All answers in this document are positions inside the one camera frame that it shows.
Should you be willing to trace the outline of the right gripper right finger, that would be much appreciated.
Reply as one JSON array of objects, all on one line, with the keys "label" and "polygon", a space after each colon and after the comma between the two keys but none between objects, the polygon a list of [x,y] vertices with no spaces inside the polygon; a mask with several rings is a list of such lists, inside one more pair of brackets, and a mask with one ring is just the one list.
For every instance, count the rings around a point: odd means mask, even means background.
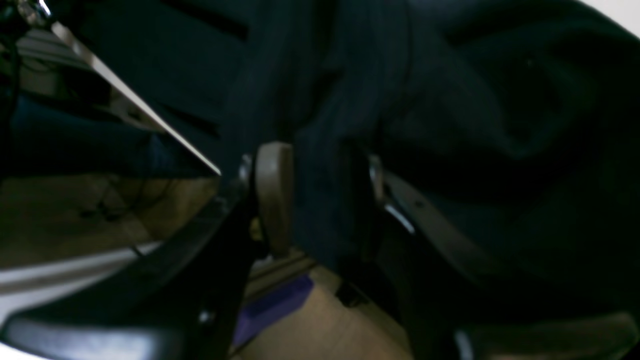
[{"label": "right gripper right finger", "polygon": [[421,360],[637,360],[633,315],[492,256],[366,150],[350,151],[350,283],[399,321]]}]

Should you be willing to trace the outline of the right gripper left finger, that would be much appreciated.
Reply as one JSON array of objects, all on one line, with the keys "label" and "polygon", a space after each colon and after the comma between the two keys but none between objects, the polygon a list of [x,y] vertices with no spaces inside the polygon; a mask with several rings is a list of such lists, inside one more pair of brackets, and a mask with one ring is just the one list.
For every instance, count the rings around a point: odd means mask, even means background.
[{"label": "right gripper left finger", "polygon": [[293,147],[261,145],[171,239],[114,275],[14,312],[1,342],[48,360],[221,360],[250,269],[291,247]]}]

